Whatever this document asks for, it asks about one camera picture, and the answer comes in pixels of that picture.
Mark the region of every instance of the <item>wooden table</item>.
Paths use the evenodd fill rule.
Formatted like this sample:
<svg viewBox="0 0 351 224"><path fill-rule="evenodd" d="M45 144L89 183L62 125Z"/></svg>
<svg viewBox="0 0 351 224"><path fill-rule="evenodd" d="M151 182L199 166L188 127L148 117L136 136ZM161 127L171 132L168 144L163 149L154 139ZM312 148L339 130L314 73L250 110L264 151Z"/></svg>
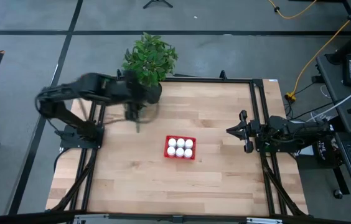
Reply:
<svg viewBox="0 0 351 224"><path fill-rule="evenodd" d="M270 115L285 116L276 80L263 80ZM243 152L244 141L225 132L238 124L247 110L253 119L247 84L164 82L158 118L141 125L132 122L106 126L91 185L89 212L185 215L268 216L263 171L257 152ZM261 105L258 90L258 104ZM72 112L82 117L76 101ZM105 120L122 118L123 106L106 109ZM197 139L194 161L166 159L165 136ZM80 149L71 149L58 160L47 208L55 206L72 186ZM278 153L286 192L307 213L296 161ZM83 187L77 208L81 206ZM273 187L276 211L278 198Z"/></svg>

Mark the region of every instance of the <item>concrete floor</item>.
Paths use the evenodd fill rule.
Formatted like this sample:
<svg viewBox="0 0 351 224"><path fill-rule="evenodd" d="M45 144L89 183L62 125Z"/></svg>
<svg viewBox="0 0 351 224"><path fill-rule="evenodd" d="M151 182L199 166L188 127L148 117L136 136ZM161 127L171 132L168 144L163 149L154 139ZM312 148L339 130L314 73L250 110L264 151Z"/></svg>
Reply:
<svg viewBox="0 0 351 224"><path fill-rule="evenodd" d="M169 2L174 5L173 9L153 3L143 10L145 1L85 0L75 29L336 30L346 18L343 5L338 3L317 3L303 16L285 21L265 0ZM276 2L285 15L307 6L306 2ZM0 30L67 30L76 3L69 0L0 1ZM125 50L138 38L136 35L73 36L59 83L73 81L85 72L114 75L121 66ZM292 90L302 67L329 37L164 35L163 39L179 54L176 73L217 77L225 70L227 76L235 78L275 78L285 94ZM6 51L0 66L0 215L6 212L37 121L33 97L50 84L64 40L63 35L0 35L0 50ZM348 37L336 38L324 52L333 52L347 40ZM299 89L310 84L310 77L316 74L312 64L301 78ZM329 102L320 92L320 86L314 85L297 96L294 114ZM44 210L59 142L53 129L46 126L20 213ZM300 175L311 215L351 221L351 195L342 200L333 198L331 192L337 183L331 170L301 170ZM346 171L345 177L351 191Z"/></svg>

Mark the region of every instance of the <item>white cable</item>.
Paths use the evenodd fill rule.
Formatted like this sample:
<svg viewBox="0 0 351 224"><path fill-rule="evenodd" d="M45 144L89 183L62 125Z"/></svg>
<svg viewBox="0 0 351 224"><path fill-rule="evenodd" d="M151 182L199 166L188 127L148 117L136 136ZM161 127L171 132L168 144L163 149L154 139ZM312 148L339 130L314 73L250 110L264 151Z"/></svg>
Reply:
<svg viewBox="0 0 351 224"><path fill-rule="evenodd" d="M326 94L324 93L324 91L322 90L322 87L324 87L324 86L325 86L325 85L322 85L322 86L320 87L321 93L322 93L326 98L329 98L329 99L330 99L330 96L326 95Z"/></svg>
<svg viewBox="0 0 351 224"><path fill-rule="evenodd" d="M319 117L319 116L322 115L322 114L325 114L325 113L327 113L327 112L333 110L334 108L340 106L342 103L346 102L346 101L347 101L348 99L350 99L350 98L351 98L351 95L348 96L348 97L346 97L344 100L340 101L339 103L337 103L337 104L334 105L333 107L331 107L331 108L325 110L324 112L322 112L322 113L320 113L320 114L317 114L316 116L314 116L314 117L308 119L307 122L308 122L308 121L311 121L311 120L313 120L313 119L315 119L315 118L317 118L317 117Z"/></svg>

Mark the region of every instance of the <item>plant pot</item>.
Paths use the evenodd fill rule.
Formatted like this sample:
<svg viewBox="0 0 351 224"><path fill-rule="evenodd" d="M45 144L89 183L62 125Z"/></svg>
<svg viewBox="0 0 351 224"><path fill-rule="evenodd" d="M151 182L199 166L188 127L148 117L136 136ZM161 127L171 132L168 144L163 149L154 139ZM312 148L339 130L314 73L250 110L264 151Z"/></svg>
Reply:
<svg viewBox="0 0 351 224"><path fill-rule="evenodd" d="M146 87L146 101L150 104L159 102L162 94L162 85Z"/></svg>

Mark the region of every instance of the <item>tripod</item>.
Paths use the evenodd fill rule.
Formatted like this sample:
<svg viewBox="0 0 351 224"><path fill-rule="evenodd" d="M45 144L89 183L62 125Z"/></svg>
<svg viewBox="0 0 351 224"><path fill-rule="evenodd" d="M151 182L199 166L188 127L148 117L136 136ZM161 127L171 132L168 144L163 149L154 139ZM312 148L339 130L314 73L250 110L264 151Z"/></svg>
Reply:
<svg viewBox="0 0 351 224"><path fill-rule="evenodd" d="M143 9L146 9L152 2L156 2L156 1L162 1L165 4L167 4L169 7L173 7L170 3L168 3L166 0L150 0L144 7Z"/></svg>

